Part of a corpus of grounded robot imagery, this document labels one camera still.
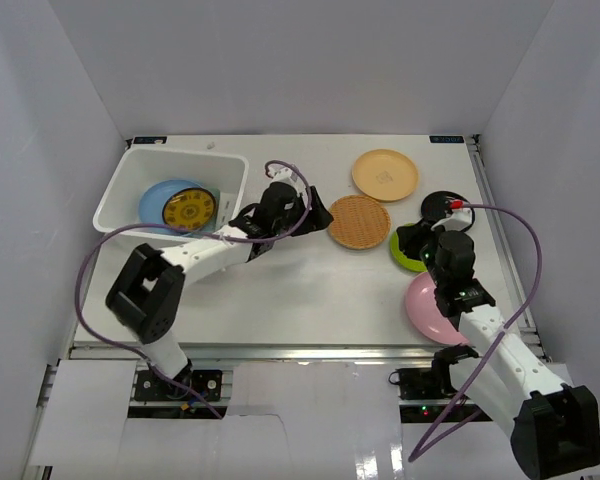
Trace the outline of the black round plate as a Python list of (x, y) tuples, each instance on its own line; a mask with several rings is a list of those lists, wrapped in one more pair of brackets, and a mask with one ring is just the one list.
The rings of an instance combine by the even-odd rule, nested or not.
[(421, 203), (422, 229), (433, 232), (436, 227), (446, 231), (468, 231), (475, 223), (475, 211), (470, 208), (453, 209), (453, 205), (464, 205), (467, 200), (454, 192), (435, 191)]

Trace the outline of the green round plate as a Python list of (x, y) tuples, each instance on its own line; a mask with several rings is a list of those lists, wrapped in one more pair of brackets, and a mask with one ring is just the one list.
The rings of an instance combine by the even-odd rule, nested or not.
[[(400, 227), (411, 227), (413, 223), (407, 223)], [(422, 273), (426, 271), (426, 266), (422, 262), (420, 258), (420, 249), (423, 246), (424, 237), (422, 232), (418, 232), (417, 234), (417, 246), (418, 246), (418, 257), (417, 258), (407, 258), (403, 254), (401, 254), (398, 250), (398, 238), (396, 234), (396, 230), (392, 233), (389, 240), (389, 250), (393, 260), (402, 268), (409, 270), (415, 273)]]

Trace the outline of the woven bamboo round plate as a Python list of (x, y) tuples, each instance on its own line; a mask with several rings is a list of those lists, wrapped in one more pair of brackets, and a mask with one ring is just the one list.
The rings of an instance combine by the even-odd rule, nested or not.
[(333, 222), (327, 231), (339, 245), (351, 250), (366, 250), (380, 245), (389, 235), (391, 219), (376, 200), (364, 195), (349, 195), (329, 208)]

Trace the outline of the beige round plate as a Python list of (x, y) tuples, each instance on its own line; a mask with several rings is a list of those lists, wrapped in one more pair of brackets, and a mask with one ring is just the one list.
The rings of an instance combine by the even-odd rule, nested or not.
[(416, 190), (419, 171), (403, 153), (375, 149), (365, 152), (354, 162), (352, 179), (363, 194), (380, 202), (395, 202)]

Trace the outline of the yellow brown patterned plate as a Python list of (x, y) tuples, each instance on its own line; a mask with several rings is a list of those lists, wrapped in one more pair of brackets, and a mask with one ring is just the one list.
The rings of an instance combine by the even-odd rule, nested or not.
[(216, 213), (214, 195), (201, 187), (187, 188), (172, 195), (162, 209), (163, 221), (172, 227), (198, 230)]

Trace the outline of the blue round plate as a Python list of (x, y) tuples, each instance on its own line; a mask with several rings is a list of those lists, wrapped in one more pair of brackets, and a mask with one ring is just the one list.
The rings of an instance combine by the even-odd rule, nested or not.
[(209, 231), (215, 223), (215, 216), (204, 227), (198, 230), (186, 230), (167, 225), (162, 219), (162, 209), (166, 201), (175, 193), (187, 189), (201, 187), (209, 190), (216, 202), (219, 196), (219, 190), (213, 187), (199, 184), (190, 180), (173, 179), (160, 182), (150, 187), (141, 197), (138, 206), (138, 215), (142, 223), (164, 225), (164, 228), (150, 228), (151, 232), (165, 235), (185, 235), (188, 232)]

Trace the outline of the teal rectangular ceramic plate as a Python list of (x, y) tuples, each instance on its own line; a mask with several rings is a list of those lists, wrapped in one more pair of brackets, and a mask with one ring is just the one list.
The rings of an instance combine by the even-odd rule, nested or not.
[(217, 199), (215, 230), (225, 226), (233, 217), (238, 198), (232, 193), (221, 191)]

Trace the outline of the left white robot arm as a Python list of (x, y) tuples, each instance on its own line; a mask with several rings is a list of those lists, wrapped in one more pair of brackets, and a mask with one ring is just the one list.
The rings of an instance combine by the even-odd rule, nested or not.
[(179, 399), (191, 387), (191, 361), (175, 339), (183, 291), (230, 266), (248, 263), (273, 248), (279, 237), (296, 237), (327, 229), (333, 216), (315, 187), (309, 199), (290, 185), (273, 182), (258, 203), (215, 233), (175, 247), (136, 247), (109, 290), (105, 305), (141, 345), (141, 353), (158, 370), (157, 387)]

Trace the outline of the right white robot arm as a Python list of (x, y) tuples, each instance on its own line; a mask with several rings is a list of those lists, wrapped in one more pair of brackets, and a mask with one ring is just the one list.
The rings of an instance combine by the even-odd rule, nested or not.
[(598, 402), (572, 386), (510, 330), (474, 273), (475, 247), (462, 228), (421, 221), (421, 260), (435, 285), (437, 311), (467, 344), (439, 351), (431, 384), (441, 397), (469, 398), (508, 437), (529, 479), (600, 465)]

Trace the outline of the white plastic bin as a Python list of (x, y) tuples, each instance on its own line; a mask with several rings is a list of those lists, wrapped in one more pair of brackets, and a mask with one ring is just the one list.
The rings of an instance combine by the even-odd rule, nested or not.
[[(134, 145), (122, 156), (106, 187), (96, 212), (93, 226), (101, 233), (119, 227), (142, 223), (138, 215), (139, 201), (153, 185), (166, 180), (182, 179), (213, 187), (219, 192), (237, 196), (234, 217), (240, 210), (248, 171), (248, 161), (239, 155), (178, 149), (158, 145)], [(189, 235), (165, 235), (151, 232), (150, 228), (126, 231), (132, 238), (159, 244), (186, 243)]]

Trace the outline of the pink round plate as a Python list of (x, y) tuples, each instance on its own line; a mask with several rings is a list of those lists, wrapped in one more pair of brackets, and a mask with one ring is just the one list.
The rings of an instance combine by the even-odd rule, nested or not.
[(426, 272), (418, 274), (404, 294), (406, 315), (425, 337), (442, 345), (467, 345), (468, 340), (441, 315), (435, 301), (435, 284)]

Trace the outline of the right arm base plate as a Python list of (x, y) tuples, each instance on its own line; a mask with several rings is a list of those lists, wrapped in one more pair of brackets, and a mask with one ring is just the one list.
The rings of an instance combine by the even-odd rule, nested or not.
[[(400, 418), (403, 424), (432, 424), (456, 394), (427, 368), (399, 368), (388, 376), (398, 389)], [(467, 418), (489, 422), (490, 418), (467, 397), (458, 401), (444, 423), (457, 423)]]

